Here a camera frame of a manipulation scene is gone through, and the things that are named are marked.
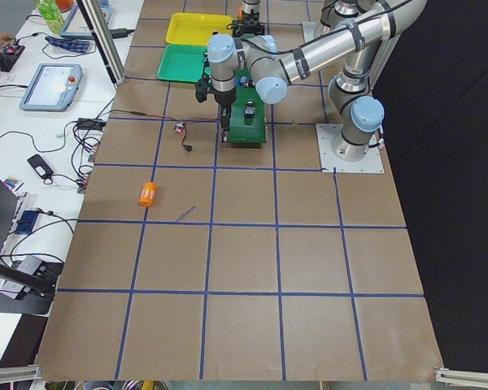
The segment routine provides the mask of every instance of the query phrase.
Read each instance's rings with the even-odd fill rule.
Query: green bottle
[[[59,34],[63,27],[62,13],[59,11],[55,0],[36,0],[36,8],[40,11],[43,19],[46,20],[49,30]]]

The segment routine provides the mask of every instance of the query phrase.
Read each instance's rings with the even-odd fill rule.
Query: white mounting plate
[[[302,30],[303,30],[303,41],[309,42],[312,41],[315,36],[315,31],[318,28],[318,22],[302,22]]]
[[[340,134],[342,124],[317,123],[316,135],[318,136],[318,149],[320,149],[320,164],[322,172],[333,173],[385,173],[381,162],[380,150],[371,148],[368,153],[358,162],[343,161],[331,150],[331,140]],[[376,137],[373,136],[370,143],[375,144]]]

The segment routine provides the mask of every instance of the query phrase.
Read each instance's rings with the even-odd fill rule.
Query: black monitor
[[[0,253],[18,213],[18,200],[0,180]],[[46,314],[62,269],[63,264],[43,262],[34,256],[27,257],[23,265],[22,262],[13,262],[12,266],[0,263],[0,278],[17,284],[12,286],[17,288],[14,293],[0,293],[0,312]]]

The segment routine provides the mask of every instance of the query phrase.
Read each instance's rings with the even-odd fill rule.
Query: white desk
[[[143,0],[111,0],[111,28],[135,28]],[[25,37],[35,32],[49,33],[45,22],[38,18],[28,19],[17,37]],[[132,36],[115,40],[115,46],[121,60],[125,61],[129,52]],[[12,72],[2,73],[0,85],[28,85],[39,63],[79,63],[84,72],[80,89],[70,107],[61,113],[22,111],[19,108],[24,89],[0,89],[0,136],[9,131],[21,131],[31,134],[40,150],[57,149],[63,144],[63,127],[66,123],[81,118],[94,118],[114,97],[115,89],[102,64],[99,52],[76,58],[53,60],[46,57],[41,49],[45,46],[44,36],[25,38],[20,42],[25,46]],[[50,46],[47,52],[58,56],[69,54]],[[42,154],[55,173],[76,177],[71,166],[71,154],[76,147],[72,136],[72,126],[68,127],[67,144],[60,151]],[[10,134],[0,140],[0,179],[13,176],[24,182],[22,191],[36,194],[32,206],[43,210],[53,210],[66,219],[77,218],[83,202],[83,196],[76,192],[77,186],[61,177],[54,178],[53,185],[44,185],[26,159],[38,153],[27,136]],[[53,222],[55,219],[41,215],[37,227]],[[57,223],[29,237],[16,250],[16,253],[48,253],[65,259],[72,234],[65,223]],[[7,242],[7,249],[17,242],[13,237]],[[19,314],[0,314],[0,359],[15,330]]]

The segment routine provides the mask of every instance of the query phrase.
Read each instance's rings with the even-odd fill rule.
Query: orange cylinder
[[[139,206],[152,207],[155,196],[157,195],[157,184],[147,181],[139,197]]]
[[[58,4],[60,11],[65,12],[71,9],[74,5],[74,0],[56,0],[56,4]]]

